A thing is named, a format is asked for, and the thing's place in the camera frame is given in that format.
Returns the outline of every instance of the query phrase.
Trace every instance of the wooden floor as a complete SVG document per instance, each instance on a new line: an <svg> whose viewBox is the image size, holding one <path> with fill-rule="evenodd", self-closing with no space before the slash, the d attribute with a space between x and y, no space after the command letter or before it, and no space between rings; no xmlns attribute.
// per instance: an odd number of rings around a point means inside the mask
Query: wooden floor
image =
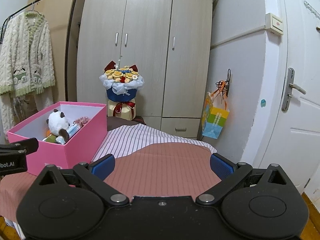
<svg viewBox="0 0 320 240"><path fill-rule="evenodd" d="M302 197L309 208L309 220L300 238L302 240L320 240L320 214L306 194L303 193Z"/></svg>

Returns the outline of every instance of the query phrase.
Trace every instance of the green object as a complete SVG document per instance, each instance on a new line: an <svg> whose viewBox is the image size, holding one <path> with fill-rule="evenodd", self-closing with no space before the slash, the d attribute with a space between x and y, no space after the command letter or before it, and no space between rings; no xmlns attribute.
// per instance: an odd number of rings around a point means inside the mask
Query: green object
<svg viewBox="0 0 320 240"><path fill-rule="evenodd" d="M56 138L57 137L55 135L50 135L45 141L51 142L51 143L57 143Z"/></svg>

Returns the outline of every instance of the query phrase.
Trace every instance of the door hinge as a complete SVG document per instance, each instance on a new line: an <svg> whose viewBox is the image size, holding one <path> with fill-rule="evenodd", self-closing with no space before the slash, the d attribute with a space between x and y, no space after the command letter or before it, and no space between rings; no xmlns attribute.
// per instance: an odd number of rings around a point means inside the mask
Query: door hinge
<svg viewBox="0 0 320 240"><path fill-rule="evenodd" d="M310 180L311 180L311 178L310 178L310 179L308 179L308 182L307 182L307 184L304 186L304 188L306 188L306 187L307 187L307 185L309 184Z"/></svg>

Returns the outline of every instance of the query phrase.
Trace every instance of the switch box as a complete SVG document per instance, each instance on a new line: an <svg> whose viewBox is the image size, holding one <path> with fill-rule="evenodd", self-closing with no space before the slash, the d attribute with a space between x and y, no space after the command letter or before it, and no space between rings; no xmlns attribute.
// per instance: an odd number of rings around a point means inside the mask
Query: switch box
<svg viewBox="0 0 320 240"><path fill-rule="evenodd" d="M266 14L266 30L276 35L283 35L283 20L272 13Z"/></svg>

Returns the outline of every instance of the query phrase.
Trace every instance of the white fluffy cardigan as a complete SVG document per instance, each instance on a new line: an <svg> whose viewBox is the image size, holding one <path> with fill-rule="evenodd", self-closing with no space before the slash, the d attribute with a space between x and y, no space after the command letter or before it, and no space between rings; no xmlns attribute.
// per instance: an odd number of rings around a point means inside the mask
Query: white fluffy cardigan
<svg viewBox="0 0 320 240"><path fill-rule="evenodd" d="M4 131L14 126L11 98L38 95L54 85L48 21L43 15L23 12L9 21L1 47L0 109ZM37 98L41 97L43 107L53 103L52 93L47 90Z"/></svg>

